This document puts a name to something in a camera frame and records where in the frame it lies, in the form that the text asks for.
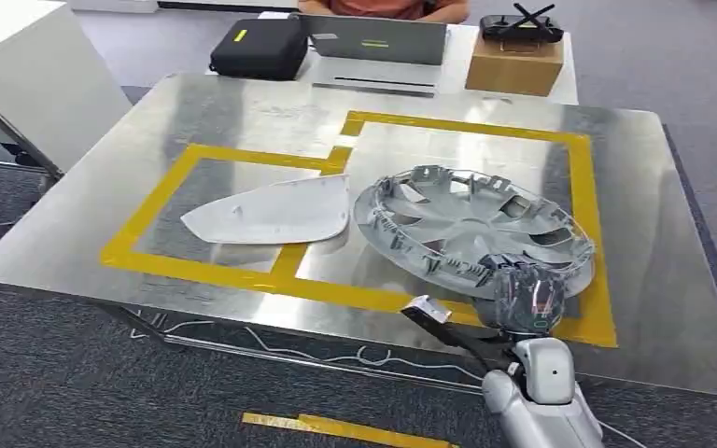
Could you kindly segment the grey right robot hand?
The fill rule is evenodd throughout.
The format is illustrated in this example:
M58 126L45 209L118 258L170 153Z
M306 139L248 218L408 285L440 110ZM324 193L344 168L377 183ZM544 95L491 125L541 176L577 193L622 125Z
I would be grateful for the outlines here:
M485 255L490 297L474 298L480 320L510 333L548 336L565 310L564 276L513 254Z

